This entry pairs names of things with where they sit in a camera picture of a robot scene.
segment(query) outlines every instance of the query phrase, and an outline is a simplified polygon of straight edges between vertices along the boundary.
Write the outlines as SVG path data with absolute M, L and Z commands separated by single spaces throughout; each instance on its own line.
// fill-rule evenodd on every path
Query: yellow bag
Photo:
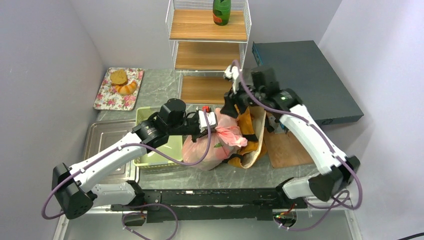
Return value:
M 238 116 L 237 125 L 243 137 L 247 139 L 247 146 L 240 148 L 237 153 L 224 160 L 224 163 L 248 169 L 267 153 L 267 148 L 263 144 L 266 117 L 265 110 L 260 106 L 248 107 Z

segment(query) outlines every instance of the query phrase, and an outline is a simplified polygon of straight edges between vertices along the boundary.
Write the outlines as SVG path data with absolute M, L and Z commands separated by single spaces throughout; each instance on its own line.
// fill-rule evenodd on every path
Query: plastic bag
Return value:
M 220 114 L 220 110 L 220 108 L 215 109 L 218 125 L 215 128 L 216 132 L 211 134 L 209 152 L 201 163 L 193 165 L 195 168 L 211 170 L 236 153 L 240 147 L 247 145 L 248 141 L 242 137 L 237 121 L 230 116 Z M 192 136 L 188 136 L 182 146 L 184 163 L 197 162 L 205 153 L 207 144 L 208 136 L 198 138 L 196 142 L 192 141 Z

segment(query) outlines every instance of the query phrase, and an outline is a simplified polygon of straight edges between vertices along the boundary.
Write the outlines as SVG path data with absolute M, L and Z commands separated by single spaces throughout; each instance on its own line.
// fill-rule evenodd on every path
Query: wooden shelf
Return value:
M 224 71 L 234 59 L 240 62 L 238 43 L 181 41 L 175 69 Z
M 186 104 L 224 104 L 232 83 L 222 77 L 184 76 L 181 100 Z
M 175 9 L 170 39 L 247 42 L 248 37 L 242 11 L 232 11 L 228 24 L 219 26 L 212 9 Z

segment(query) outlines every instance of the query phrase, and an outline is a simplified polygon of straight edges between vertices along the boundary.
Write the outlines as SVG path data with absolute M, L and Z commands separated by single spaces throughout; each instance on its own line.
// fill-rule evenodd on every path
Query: glass bottle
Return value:
M 219 25 L 224 26 L 230 19 L 231 0 L 213 0 L 213 21 Z

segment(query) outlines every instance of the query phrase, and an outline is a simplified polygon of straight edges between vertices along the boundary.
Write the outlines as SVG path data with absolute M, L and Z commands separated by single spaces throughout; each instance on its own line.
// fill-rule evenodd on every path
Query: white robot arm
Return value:
M 341 161 L 356 172 L 360 166 L 359 160 L 355 156 L 346 156 L 331 142 L 293 90 L 280 89 L 272 68 L 257 67 L 251 71 L 251 76 L 253 85 L 245 86 L 249 89 L 248 93 L 241 87 L 241 73 L 238 67 L 230 65 L 225 70 L 224 78 L 232 81 L 232 88 L 224 95 L 225 105 L 221 114 L 236 118 L 239 112 L 244 113 L 248 106 L 258 105 L 252 96 L 259 100 L 265 110 L 270 111 L 296 136 L 319 171 L 318 174 L 288 179 L 276 190 L 286 199 L 315 196 L 322 201 L 328 201 L 353 180 L 350 169 Z
M 144 204 L 144 193 L 134 181 L 121 184 L 98 184 L 105 176 L 133 159 L 143 156 L 168 142 L 171 135 L 191 135 L 195 140 L 203 136 L 207 126 L 214 128 L 214 112 L 197 111 L 185 115 L 186 104 L 170 99 L 159 112 L 127 133 L 121 140 L 91 158 L 68 167 L 64 163 L 53 169 L 52 189 L 68 219 L 75 219 L 98 206 Z M 63 184 L 64 180 L 74 176 Z

